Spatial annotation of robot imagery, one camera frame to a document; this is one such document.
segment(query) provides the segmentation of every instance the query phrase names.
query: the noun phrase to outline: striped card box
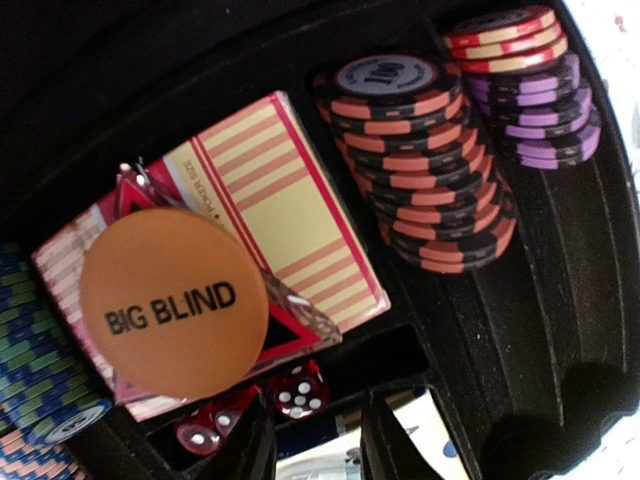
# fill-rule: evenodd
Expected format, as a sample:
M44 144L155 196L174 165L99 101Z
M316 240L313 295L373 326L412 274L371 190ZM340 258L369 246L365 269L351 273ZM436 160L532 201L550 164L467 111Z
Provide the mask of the striped card box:
M341 332L390 308L284 93L275 92L203 131L148 171L176 199L234 235L264 271L309 300ZM78 283L84 252L116 221L115 202L112 192L33 254L73 332L112 389L113 368L88 336ZM132 388L135 398L140 392ZM152 397L127 408L141 421L181 404Z

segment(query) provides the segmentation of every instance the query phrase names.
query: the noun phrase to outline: orange poker chip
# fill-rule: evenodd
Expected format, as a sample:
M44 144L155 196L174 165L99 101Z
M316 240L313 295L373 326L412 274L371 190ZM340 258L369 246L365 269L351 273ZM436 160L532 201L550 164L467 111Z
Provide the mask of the orange poker chip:
M247 251L192 212L154 208L87 252L80 304L98 350L156 395L199 399L239 382L264 344L268 298Z

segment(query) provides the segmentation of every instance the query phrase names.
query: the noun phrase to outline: translucent red die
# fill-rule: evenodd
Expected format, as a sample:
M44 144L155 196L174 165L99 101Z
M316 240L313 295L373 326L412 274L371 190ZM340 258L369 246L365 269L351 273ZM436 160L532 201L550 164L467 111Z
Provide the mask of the translucent red die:
M329 403L329 387L313 360L273 377L269 387L276 409L294 420L321 412Z
M216 453L258 394L260 389L252 386L217 397L176 423L178 442L194 455L208 456Z

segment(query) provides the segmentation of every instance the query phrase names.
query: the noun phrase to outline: chip label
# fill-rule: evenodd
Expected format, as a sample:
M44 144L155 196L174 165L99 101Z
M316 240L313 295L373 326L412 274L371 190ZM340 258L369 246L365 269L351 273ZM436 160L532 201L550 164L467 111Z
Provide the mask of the chip label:
M97 405L95 407L88 408L84 412L78 413L62 425L58 425L54 428L51 433L47 435L45 443L48 445L57 445L73 437L76 433L98 420L104 410L104 406Z
M436 78L436 67L410 55L376 55L348 63L336 75L337 84L357 95L398 95L425 88Z

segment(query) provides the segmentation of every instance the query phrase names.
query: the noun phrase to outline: poker chip stack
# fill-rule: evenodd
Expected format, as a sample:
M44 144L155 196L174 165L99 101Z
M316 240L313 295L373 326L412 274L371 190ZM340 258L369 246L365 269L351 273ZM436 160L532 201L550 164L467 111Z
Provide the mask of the poker chip stack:
M57 445L104 416L112 402L90 377L19 248L0 244L0 404L20 441Z
M501 154L543 170L593 157L600 114L553 10L530 6L471 19L445 41Z
M0 412L0 421L7 415ZM0 477L3 479L82 480L86 473L62 446L34 447L20 430L0 433Z
M386 243L436 273L487 265L515 229L509 185L479 139L452 62L381 53L320 72L321 116Z

